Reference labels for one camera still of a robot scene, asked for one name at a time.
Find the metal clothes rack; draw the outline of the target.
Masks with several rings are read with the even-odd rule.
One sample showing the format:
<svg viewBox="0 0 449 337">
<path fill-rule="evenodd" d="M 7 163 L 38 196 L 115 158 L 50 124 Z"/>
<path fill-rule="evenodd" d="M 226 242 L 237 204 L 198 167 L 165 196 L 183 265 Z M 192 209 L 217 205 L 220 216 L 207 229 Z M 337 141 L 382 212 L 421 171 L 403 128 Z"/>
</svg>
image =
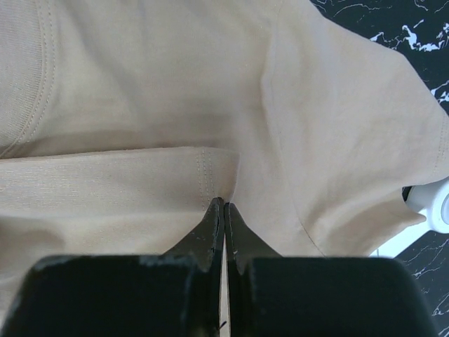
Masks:
<svg viewBox="0 0 449 337">
<path fill-rule="evenodd" d="M 383 243 L 370 257 L 395 258 L 428 232 L 448 234 L 448 178 L 412 187 L 406 205 L 425 220 Z"/>
</svg>

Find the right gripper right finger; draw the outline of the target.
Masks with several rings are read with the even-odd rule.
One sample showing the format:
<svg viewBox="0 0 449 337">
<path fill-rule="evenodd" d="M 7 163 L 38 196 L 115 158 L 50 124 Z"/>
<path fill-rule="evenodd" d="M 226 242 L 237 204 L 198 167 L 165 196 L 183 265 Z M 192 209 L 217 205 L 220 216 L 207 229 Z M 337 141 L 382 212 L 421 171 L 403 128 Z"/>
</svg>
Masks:
<svg viewBox="0 0 449 337">
<path fill-rule="evenodd" d="M 281 255 L 252 231 L 235 204 L 224 206 L 227 262 L 242 275 L 254 258 L 279 258 Z"/>
</svg>

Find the beige t shirt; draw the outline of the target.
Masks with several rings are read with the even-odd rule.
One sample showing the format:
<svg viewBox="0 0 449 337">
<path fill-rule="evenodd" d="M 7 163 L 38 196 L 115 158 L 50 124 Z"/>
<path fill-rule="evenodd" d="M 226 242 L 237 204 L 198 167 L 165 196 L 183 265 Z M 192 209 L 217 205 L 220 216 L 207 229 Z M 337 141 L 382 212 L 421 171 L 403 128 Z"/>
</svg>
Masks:
<svg viewBox="0 0 449 337">
<path fill-rule="evenodd" d="M 410 63 L 308 1 L 1 2 L 1 312 L 60 254 L 161 253 L 215 197 L 283 255 L 367 256 L 448 175 Z"/>
</svg>

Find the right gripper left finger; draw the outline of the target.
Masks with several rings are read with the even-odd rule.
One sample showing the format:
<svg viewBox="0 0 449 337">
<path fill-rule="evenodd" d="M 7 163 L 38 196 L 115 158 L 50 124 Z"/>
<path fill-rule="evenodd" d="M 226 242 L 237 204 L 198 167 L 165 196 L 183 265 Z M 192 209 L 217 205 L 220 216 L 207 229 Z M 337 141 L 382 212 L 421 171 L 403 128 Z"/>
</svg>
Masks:
<svg viewBox="0 0 449 337">
<path fill-rule="evenodd" d="M 191 256 L 201 271 L 221 273 L 225 236 L 224 206 L 222 198 L 214 198 L 199 224 L 165 255 Z"/>
</svg>

